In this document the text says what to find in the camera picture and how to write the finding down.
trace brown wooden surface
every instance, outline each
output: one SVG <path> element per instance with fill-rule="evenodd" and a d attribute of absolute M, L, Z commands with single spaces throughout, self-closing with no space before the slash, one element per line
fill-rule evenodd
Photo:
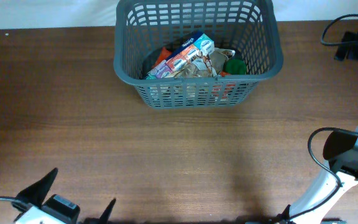
<path fill-rule="evenodd" d="M 190 222 L 274 216 L 319 167 L 306 142 L 358 125 L 358 63 L 319 44 L 327 22 L 281 22 L 282 71 L 233 108 L 153 110 L 113 68 L 114 28 L 0 30 L 0 195 L 54 167 L 49 193 L 98 217 Z M 334 27 L 329 40 L 358 22 Z M 313 146 L 321 159 L 326 134 Z M 17 215 L 0 202 L 0 223 Z M 358 223 L 358 186 L 328 217 Z"/>

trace blue-gray basket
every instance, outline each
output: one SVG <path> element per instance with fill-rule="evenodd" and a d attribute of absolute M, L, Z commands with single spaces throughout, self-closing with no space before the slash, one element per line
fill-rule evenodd
<path fill-rule="evenodd" d="M 179 48 L 196 30 L 215 47 L 236 50 L 250 75 L 143 80 L 154 64 L 150 54 Z M 271 0 L 121 0 L 117 6 L 114 69 L 153 108 L 236 105 L 282 65 Z"/>

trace wooden table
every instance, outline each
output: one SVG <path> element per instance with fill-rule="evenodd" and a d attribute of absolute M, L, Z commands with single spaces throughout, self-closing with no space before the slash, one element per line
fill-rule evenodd
<path fill-rule="evenodd" d="M 112 220 L 275 216 L 319 171 L 310 133 L 358 125 L 358 62 L 319 44 L 326 24 L 280 22 L 282 71 L 239 106 L 194 110 L 153 110 L 118 79 L 113 27 L 0 30 L 0 195 L 58 167 L 49 195 L 78 203 L 79 220 L 113 197 Z M 0 223 L 16 215 L 0 202 Z M 358 186 L 327 217 L 358 223 Z"/>

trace green object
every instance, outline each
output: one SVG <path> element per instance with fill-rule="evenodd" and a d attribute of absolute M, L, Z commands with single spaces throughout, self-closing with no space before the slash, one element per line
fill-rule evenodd
<path fill-rule="evenodd" d="M 231 75 L 245 75 L 247 73 L 247 65 L 243 60 L 231 59 L 224 64 L 223 71 Z"/>

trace orange package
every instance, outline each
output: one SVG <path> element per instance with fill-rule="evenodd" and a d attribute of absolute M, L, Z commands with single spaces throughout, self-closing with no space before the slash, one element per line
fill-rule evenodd
<path fill-rule="evenodd" d="M 153 65 L 152 68 L 156 67 L 157 65 L 159 65 L 163 60 L 167 59 L 167 57 L 169 57 L 169 55 L 171 55 L 172 52 L 167 50 L 165 47 L 162 47 L 160 56 L 158 56 L 157 61 L 155 62 L 155 64 Z"/>

